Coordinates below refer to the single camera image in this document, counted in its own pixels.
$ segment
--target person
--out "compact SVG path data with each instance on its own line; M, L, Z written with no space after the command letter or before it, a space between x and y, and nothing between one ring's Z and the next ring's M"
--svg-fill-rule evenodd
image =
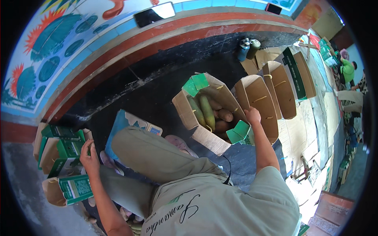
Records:
M359 89L363 95L366 95L368 90L367 90L367 84L366 84L366 79L365 79L365 69L363 69L362 72L363 74L362 74L361 80L358 82L356 86L352 86L350 90L356 91L357 89Z
M356 148L362 139L361 114L352 112L346 128L349 134L349 140L346 140L346 144L352 148Z
M80 160L106 233L133 235L113 200L144 218L141 236L293 235L299 206L280 174L260 113L253 107L245 113L256 143L256 177L247 192L233 186L208 158L193 157L163 137L134 126L114 136L112 149L122 163L160 186L100 165L94 141L88 140Z
M356 85L351 87L351 90L342 90L337 91L334 89L335 96L338 97L339 100L348 100L354 102L351 105L341 106L341 109L345 112L362 112L362 106L364 103L364 95L367 93L367 86L365 80L365 71L363 70L362 79Z
M340 54L337 55L340 63L336 66L337 72L340 75L340 82L342 84L349 83L354 79L354 71L357 69L357 63L353 61L350 63L348 60L341 57Z

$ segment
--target patterned shirt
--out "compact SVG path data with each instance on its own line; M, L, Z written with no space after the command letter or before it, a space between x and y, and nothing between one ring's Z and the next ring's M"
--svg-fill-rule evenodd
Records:
M365 79L365 73L362 76L362 79L360 82L358 82L359 90L363 95L367 93L367 85L366 85L366 79Z

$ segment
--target hand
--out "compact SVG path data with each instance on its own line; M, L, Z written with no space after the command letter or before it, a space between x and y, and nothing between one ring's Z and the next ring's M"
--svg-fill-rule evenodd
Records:
M244 113L245 113L245 116L247 117L248 122L251 123L251 125L256 122L258 123L261 122L260 112L256 108L250 106L249 111L244 110Z
M91 155L88 156L88 148L90 146ZM100 162L98 161L97 152L95 149L95 141L93 139L87 140L81 148L80 162L83 164L85 171L89 178L100 175Z

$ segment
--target mural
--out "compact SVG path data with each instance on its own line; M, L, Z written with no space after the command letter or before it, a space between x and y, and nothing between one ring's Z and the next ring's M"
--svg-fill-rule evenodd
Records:
M46 0L25 28L9 62L1 110L37 117L47 98L67 76L61 72L78 65L75 57L79 53L85 52L87 57L96 50L90 45L102 35L132 20L135 13L166 2L180 4L181 11L186 10L186 2L191 2L189 10L193 4L208 7L216 0ZM267 2L290 10L301 0Z

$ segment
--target stack of boxes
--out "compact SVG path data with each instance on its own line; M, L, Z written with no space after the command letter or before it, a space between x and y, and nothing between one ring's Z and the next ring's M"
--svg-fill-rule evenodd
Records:
M352 167L352 162L355 156L357 148L351 148L347 146L347 153L344 156L344 159L341 161L340 167L339 167L339 174L338 174L338 181L341 182L341 184L345 183L345 180L348 177L350 168Z
M91 138L87 129L74 132L66 127L39 124L33 155L38 169L48 175L42 187L49 203L63 207L93 197L88 175L80 163L81 148Z
M324 63L328 67L336 66L339 63L339 60L337 59L336 53L333 50L331 43L328 41L328 39L323 37L319 41L319 46L320 54L322 55Z

